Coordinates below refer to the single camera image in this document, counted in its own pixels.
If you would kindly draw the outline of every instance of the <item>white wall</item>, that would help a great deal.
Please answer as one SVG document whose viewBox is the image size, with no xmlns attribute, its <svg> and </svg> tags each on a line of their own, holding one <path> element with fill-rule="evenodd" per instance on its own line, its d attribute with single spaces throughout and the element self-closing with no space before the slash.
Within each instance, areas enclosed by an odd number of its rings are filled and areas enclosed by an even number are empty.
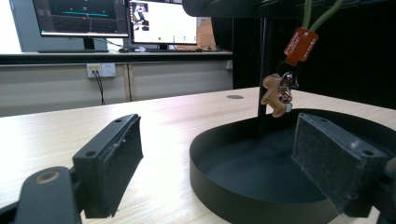
<svg viewBox="0 0 396 224">
<path fill-rule="evenodd" d="M 21 52 L 20 41 L 8 0 L 0 0 L 0 53 Z"/>
</svg>

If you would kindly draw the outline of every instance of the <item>orange keychain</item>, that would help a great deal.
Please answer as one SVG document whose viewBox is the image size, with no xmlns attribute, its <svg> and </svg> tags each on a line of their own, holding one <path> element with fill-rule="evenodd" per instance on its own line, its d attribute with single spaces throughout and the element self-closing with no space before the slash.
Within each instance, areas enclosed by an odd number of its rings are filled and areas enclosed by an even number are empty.
<svg viewBox="0 0 396 224">
<path fill-rule="evenodd" d="M 318 35 L 316 33 L 302 27 L 297 28 L 284 50 L 287 56 L 286 63 L 296 66 L 297 62 L 305 62 L 317 41 Z"/>
</svg>

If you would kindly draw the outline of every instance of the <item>desk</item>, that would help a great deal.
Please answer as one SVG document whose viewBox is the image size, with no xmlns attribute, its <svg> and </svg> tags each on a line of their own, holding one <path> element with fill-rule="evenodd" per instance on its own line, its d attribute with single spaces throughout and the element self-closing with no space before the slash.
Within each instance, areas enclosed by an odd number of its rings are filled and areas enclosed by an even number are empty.
<svg viewBox="0 0 396 224">
<path fill-rule="evenodd" d="M 243 99 L 230 99 L 241 95 Z M 396 130 L 396 110 L 294 91 L 297 108 L 344 112 Z M 137 113 L 143 154 L 114 218 L 84 223 L 225 223 L 194 195 L 189 147 L 210 128 L 257 116 L 259 89 L 219 91 L 156 100 L 0 118 L 0 207 L 18 200 L 23 180 L 72 156 L 113 119 Z M 338 217 L 338 223 L 375 223 Z"/>
<path fill-rule="evenodd" d="M 146 63 L 182 61 L 231 60 L 233 54 L 221 52 L 178 52 L 178 53 L 14 53 L 0 54 L 0 66 L 34 64 L 81 64 L 81 63 Z"/>
</svg>

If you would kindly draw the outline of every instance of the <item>computer screen display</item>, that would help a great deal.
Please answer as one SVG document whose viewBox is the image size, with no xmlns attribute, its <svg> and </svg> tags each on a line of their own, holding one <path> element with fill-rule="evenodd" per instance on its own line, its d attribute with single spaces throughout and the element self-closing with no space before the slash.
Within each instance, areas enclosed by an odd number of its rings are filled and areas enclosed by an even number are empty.
<svg viewBox="0 0 396 224">
<path fill-rule="evenodd" d="M 124 0 L 33 0 L 41 36 L 129 37 Z"/>
<path fill-rule="evenodd" d="M 133 43 L 196 45 L 197 18 L 181 4 L 130 0 Z"/>
</svg>

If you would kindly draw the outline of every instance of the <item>wall socket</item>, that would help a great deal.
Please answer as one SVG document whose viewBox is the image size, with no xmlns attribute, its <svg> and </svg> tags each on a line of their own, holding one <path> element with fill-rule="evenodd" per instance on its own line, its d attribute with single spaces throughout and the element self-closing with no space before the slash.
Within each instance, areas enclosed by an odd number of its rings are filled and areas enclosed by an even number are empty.
<svg viewBox="0 0 396 224">
<path fill-rule="evenodd" d="M 99 63 L 87 63 L 88 77 L 95 77 L 96 75 L 102 76 L 102 65 Z"/>
<path fill-rule="evenodd" d="M 114 63 L 87 63 L 88 77 L 115 77 L 116 65 Z"/>
<path fill-rule="evenodd" d="M 115 77 L 116 65 L 114 63 L 102 63 L 102 75 L 103 77 Z"/>
</svg>

